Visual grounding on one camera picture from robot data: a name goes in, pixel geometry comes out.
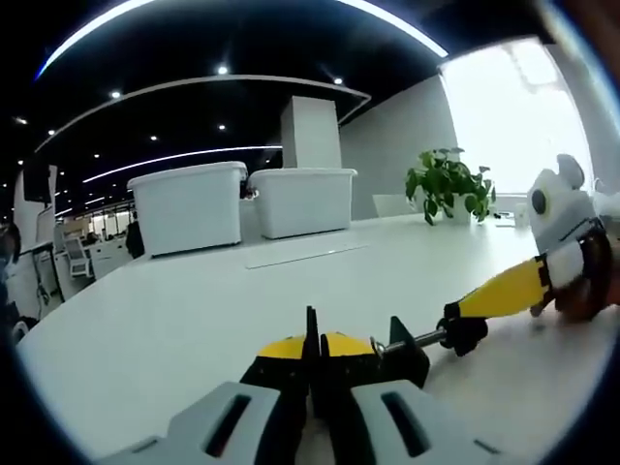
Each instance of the green leaves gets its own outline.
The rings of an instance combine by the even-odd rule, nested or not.
[[[440,210],[448,218],[453,216],[457,196],[465,196],[465,208],[478,221],[489,215],[489,205],[496,200],[493,181],[483,178],[489,167],[480,167],[480,172],[472,174],[464,163],[449,159],[450,154],[462,152],[460,147],[426,150],[418,155],[423,168],[407,171],[405,194],[411,200],[421,187],[425,194],[424,220],[429,225],[434,225],[433,217]]]

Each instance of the white plastic storage box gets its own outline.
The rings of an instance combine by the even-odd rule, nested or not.
[[[269,239],[344,230],[351,225],[355,170],[262,170],[250,176],[263,235]]]
[[[163,255],[241,241],[240,162],[155,172],[132,179],[146,255]]]

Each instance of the black ceiling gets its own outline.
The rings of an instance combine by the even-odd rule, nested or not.
[[[523,2],[371,0],[425,31],[450,54],[507,37],[548,37]],[[11,2],[3,13],[4,105],[0,136],[0,214],[9,215],[18,159],[76,116],[154,84],[215,74],[270,75],[332,83],[372,96],[370,106],[432,76],[440,59],[372,15],[335,0],[157,0],[105,24],[35,76],[53,51],[92,18],[122,1]],[[291,95],[336,101],[342,116],[359,102],[343,92],[278,82],[210,82],[152,92],[103,108],[49,141],[38,157],[59,166],[57,209],[75,211],[93,196],[118,201],[131,177],[155,169],[241,160],[250,170],[261,151],[196,156],[128,170],[82,184],[92,175],[141,161],[210,148],[278,142],[279,116]],[[21,125],[20,116],[28,121]],[[225,124],[226,131],[218,125]],[[157,141],[150,136],[157,136]],[[277,166],[278,158],[271,165]]]

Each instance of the storage box lid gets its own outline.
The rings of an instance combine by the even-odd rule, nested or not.
[[[244,163],[241,162],[223,162],[223,163],[211,163],[209,165],[198,165],[197,167],[187,167],[187,168],[179,168],[176,170],[165,170],[159,172],[153,172],[151,174],[146,174],[144,176],[135,177],[134,179],[130,179],[127,183],[128,189],[133,189],[140,184],[145,182],[159,181],[161,179],[166,179],[169,177],[178,177],[178,176],[192,176],[195,174],[202,174],[204,172],[213,172],[213,171],[229,171],[229,170],[241,170],[242,178],[245,179],[247,176],[247,168]]]
[[[280,170],[260,170],[250,176],[252,179],[261,179],[272,176],[357,176],[356,170],[345,168],[282,168]]]

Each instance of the potted plant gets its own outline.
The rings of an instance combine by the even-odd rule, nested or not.
[[[418,156],[422,168],[407,171],[407,199],[421,203],[424,219],[431,226],[440,210],[459,223],[469,222],[471,215],[481,222],[495,202],[493,181],[483,178],[488,167],[480,167],[478,174],[471,174],[464,163],[450,159],[450,155],[462,152],[458,147],[426,150]]]

